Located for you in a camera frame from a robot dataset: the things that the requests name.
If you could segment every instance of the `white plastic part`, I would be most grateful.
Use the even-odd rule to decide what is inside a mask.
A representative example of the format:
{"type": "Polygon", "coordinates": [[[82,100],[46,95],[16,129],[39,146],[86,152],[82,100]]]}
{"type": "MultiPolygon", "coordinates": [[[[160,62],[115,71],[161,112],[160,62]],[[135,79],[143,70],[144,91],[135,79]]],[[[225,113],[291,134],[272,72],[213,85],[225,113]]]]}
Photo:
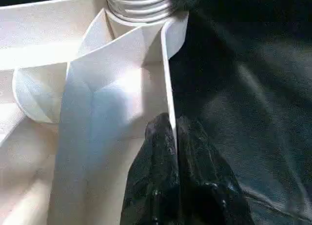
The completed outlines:
{"type": "Polygon", "coordinates": [[[168,18],[164,18],[159,21],[155,21],[153,23],[144,23],[144,22],[129,22],[125,21],[123,19],[118,18],[116,15],[114,15],[109,8],[105,9],[106,15],[108,17],[112,32],[115,36],[115,38],[122,36],[123,34],[129,32],[130,30],[138,27],[138,26],[158,26],[153,27],[151,29],[159,31],[160,28],[165,24],[165,22],[168,20],[168,18]]]}
{"type": "Polygon", "coordinates": [[[130,22],[152,23],[174,11],[170,0],[108,0],[111,11],[130,22]]]}
{"type": "Polygon", "coordinates": [[[55,87],[61,86],[64,78],[46,78],[50,84],[55,82],[47,87],[33,77],[41,76],[36,72],[41,69],[42,76],[52,74],[48,70],[61,71],[61,67],[66,71],[67,61],[77,52],[83,34],[103,3],[104,0],[52,0],[0,7],[0,99],[14,102],[12,78],[16,69],[13,84],[20,87],[13,90],[19,107],[38,122],[58,120],[59,114],[55,114],[59,110],[59,97],[55,95],[59,96],[60,87],[56,91],[55,87]],[[40,92],[43,97],[32,102],[31,92],[40,92]],[[40,105],[48,110],[41,110],[40,105]]]}
{"type": "MultiPolygon", "coordinates": [[[[72,49],[72,57],[80,57],[111,41],[112,34],[102,9],[87,28],[80,46],[72,49]]],[[[13,94],[29,118],[40,123],[59,122],[66,70],[67,62],[15,69],[13,94]]]]}
{"type": "Polygon", "coordinates": [[[184,42],[187,18],[172,17],[162,30],[136,27],[70,63],[50,225],[119,224],[128,170],[147,122],[169,112],[175,132],[168,59],[184,42]]]}
{"type": "Polygon", "coordinates": [[[0,7],[2,225],[46,224],[58,145],[57,125],[35,123],[15,103],[13,71],[26,68],[34,73],[34,68],[49,66],[52,73],[53,65],[59,64],[66,70],[103,1],[53,0],[0,7]]]}

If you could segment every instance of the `white molded plastic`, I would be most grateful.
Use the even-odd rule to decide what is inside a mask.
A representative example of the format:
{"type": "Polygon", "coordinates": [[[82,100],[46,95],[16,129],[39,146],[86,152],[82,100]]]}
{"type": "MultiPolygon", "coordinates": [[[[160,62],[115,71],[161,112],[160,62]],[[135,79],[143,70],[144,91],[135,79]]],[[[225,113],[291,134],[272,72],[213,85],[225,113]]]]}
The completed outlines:
{"type": "Polygon", "coordinates": [[[1,7],[0,19],[0,224],[45,224],[60,109],[50,224],[118,224],[147,121],[169,112],[175,128],[168,58],[187,13],[146,24],[119,19],[104,0],[53,0],[1,7]]]}
{"type": "Polygon", "coordinates": [[[70,63],[49,224],[119,224],[147,122],[169,112],[175,132],[168,59],[184,42],[187,16],[170,18],[162,30],[136,27],[70,63]]]}
{"type": "MultiPolygon", "coordinates": [[[[102,9],[87,28],[72,57],[80,57],[113,38],[102,9]]],[[[67,62],[17,68],[13,76],[13,94],[21,110],[39,123],[58,123],[64,91],[67,62]]]]}
{"type": "Polygon", "coordinates": [[[170,0],[108,0],[110,10],[120,19],[152,23],[173,13],[170,0]]]}

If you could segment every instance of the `dark fabric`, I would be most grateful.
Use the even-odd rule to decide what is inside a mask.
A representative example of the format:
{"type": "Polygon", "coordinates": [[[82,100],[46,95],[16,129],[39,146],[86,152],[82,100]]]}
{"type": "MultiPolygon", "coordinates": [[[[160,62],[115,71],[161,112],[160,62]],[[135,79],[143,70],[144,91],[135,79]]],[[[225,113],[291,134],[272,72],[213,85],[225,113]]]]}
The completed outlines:
{"type": "Polygon", "coordinates": [[[312,0],[173,1],[191,10],[176,117],[202,124],[256,224],[311,224],[312,0]]]}

